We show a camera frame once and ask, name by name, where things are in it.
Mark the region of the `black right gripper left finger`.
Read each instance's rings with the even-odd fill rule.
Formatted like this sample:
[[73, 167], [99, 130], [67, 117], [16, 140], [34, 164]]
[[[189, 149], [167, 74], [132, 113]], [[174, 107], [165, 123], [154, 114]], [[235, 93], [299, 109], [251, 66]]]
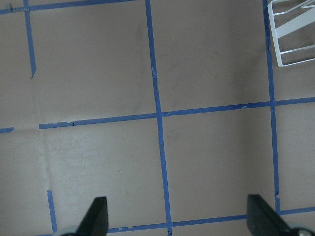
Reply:
[[109, 229], [108, 207], [106, 197], [94, 198], [76, 230], [77, 236], [105, 236]]

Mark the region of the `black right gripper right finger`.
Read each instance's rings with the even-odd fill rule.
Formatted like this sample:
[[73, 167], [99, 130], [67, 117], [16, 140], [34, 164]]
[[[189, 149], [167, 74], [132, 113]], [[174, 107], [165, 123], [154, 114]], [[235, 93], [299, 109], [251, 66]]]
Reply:
[[252, 236], [289, 236], [291, 229], [258, 194], [247, 196], [247, 227]]

